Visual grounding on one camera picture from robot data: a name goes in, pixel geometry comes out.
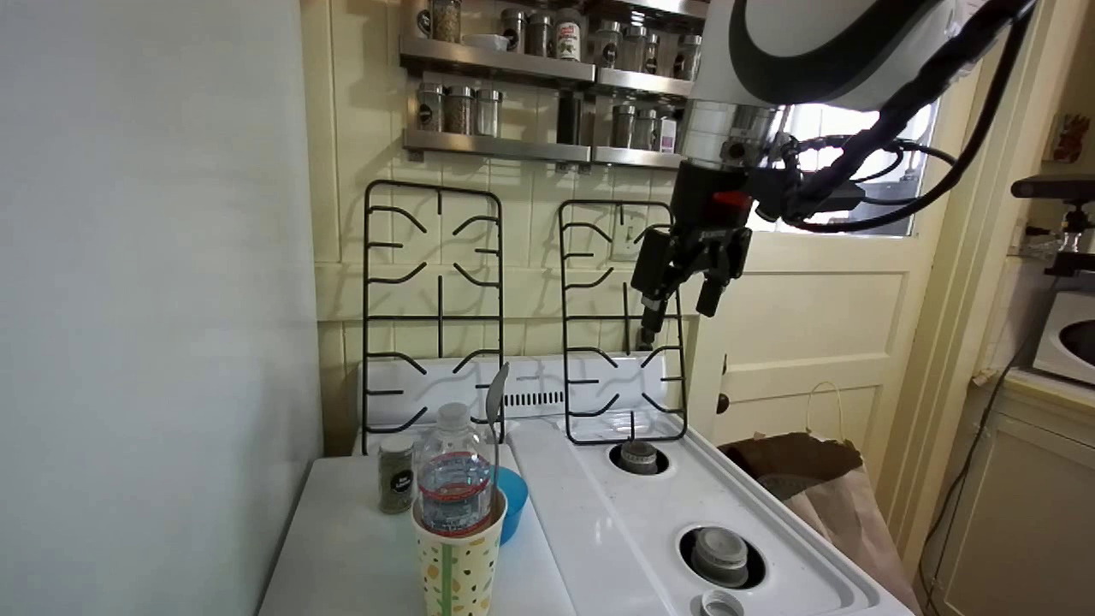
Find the white door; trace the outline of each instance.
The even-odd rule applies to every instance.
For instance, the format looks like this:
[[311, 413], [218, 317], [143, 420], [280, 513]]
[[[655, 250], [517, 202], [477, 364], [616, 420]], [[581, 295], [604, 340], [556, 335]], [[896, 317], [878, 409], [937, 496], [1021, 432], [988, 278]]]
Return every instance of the white door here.
[[[972, 83], [940, 104], [936, 145], [946, 151], [961, 147]], [[912, 236], [757, 230], [745, 278], [695, 335], [693, 425], [716, 446], [785, 432], [843, 439], [881, 470], [940, 205], [913, 220]]]

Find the plastic bottle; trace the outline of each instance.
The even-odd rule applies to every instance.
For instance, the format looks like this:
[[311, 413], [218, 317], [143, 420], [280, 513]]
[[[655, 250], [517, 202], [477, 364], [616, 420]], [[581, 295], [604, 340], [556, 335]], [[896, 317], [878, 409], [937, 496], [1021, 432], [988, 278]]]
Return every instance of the plastic bottle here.
[[415, 447], [415, 515], [423, 527], [464, 538], [491, 523], [493, 447], [468, 407], [446, 404], [436, 432]]

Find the burner grate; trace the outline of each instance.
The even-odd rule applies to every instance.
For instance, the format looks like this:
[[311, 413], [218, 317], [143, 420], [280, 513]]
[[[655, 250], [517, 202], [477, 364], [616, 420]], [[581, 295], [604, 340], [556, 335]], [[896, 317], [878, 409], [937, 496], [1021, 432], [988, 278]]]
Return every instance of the burner grate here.
[[371, 400], [405, 397], [409, 388], [373, 384], [378, 364], [409, 366], [412, 380], [440, 380], [415, 357], [460, 357], [452, 376], [477, 370], [477, 389], [491, 388], [484, 357], [503, 366], [503, 202], [493, 190], [371, 182], [362, 190], [362, 370], [360, 418], [362, 453], [371, 433], [415, 428], [436, 407], [418, 407], [399, 425], [371, 420]]
[[[612, 305], [604, 296], [616, 279], [612, 259], [628, 254], [632, 259], [632, 245], [649, 223], [668, 223], [665, 202], [621, 202], [621, 197], [570, 197], [558, 205], [558, 259], [563, 259], [563, 353], [565, 353], [565, 433], [576, 446], [616, 446], [616, 440], [679, 440], [688, 433], [685, 413], [685, 320], [680, 296], [676, 295], [676, 312], [668, 313], [665, 344], [637, 348], [637, 325], [645, 312], [637, 308], [637, 289], [631, 279], [621, 279], [621, 295]], [[637, 357], [637, 364], [622, 366], [606, 348], [621, 348], [622, 357]], [[587, 376], [576, 370], [581, 357], [600, 357], [608, 376]], [[645, 373], [655, 364], [657, 384], [679, 389], [679, 407], [668, 407], [657, 393], [642, 389], [642, 397], [628, 400], [621, 389], [612, 393], [612, 376]], [[600, 407], [576, 407], [576, 389], [600, 388], [606, 389]]]

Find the spice rack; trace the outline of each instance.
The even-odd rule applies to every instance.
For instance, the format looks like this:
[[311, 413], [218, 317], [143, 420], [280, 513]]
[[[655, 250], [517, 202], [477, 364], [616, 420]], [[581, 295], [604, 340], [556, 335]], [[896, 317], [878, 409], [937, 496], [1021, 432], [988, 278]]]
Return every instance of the spice rack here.
[[[688, 19], [693, 28], [708, 11], [704, 0], [612, 0], [612, 3], [594, 0], [588, 8], [594, 11], [600, 8], [655, 11], [670, 19]], [[587, 90], [595, 96], [622, 93], [637, 99], [670, 99], [670, 104], [685, 104], [693, 96], [693, 77], [608, 68], [594, 60], [565, 60], [565, 58], [523, 53], [523, 51], [493, 51], [493, 49], [436, 40], [423, 35], [405, 35], [399, 40], [399, 51], [412, 77], [423, 77], [426, 72], [446, 72], [446, 75], [468, 75], [468, 77], [545, 86], [556, 93]], [[622, 169], [668, 169], [668, 170], [680, 164], [680, 154], [670, 154], [670, 151], [503, 141], [503, 137], [481, 137], [481, 134], [423, 129], [415, 124], [409, 124], [409, 129], [402, 134], [402, 145], [415, 156], [440, 151], [440, 154], [477, 154], [477, 156], [509, 156], [509, 161], [622, 164]]]

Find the white stove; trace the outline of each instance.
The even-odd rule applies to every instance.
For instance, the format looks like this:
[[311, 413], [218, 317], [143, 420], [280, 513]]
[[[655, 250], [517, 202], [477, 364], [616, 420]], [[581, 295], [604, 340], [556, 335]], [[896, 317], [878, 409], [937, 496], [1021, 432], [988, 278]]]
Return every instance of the white stove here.
[[[750, 544], [750, 578], [726, 589], [738, 616], [912, 611], [718, 447], [665, 413], [657, 364], [594, 357], [570, 370], [594, 384], [573, 389], [570, 407], [612, 400], [606, 413], [565, 420], [563, 359], [509, 359], [503, 463], [530, 483], [530, 505], [503, 548], [500, 616], [695, 616], [700, 596], [718, 589], [685, 558], [680, 544], [700, 527], [726, 527]], [[386, 432], [415, 418], [418, 432], [440, 400], [484, 407], [493, 373], [497, 359], [429, 359], [415, 370], [371, 364], [371, 384], [392, 389], [371, 404], [371, 425]], [[631, 439], [655, 439], [660, 466], [649, 477], [612, 463], [612, 440]], [[311, 470], [263, 616], [423, 611], [412, 523], [378, 510], [378, 440], [371, 433], [362, 459]]]

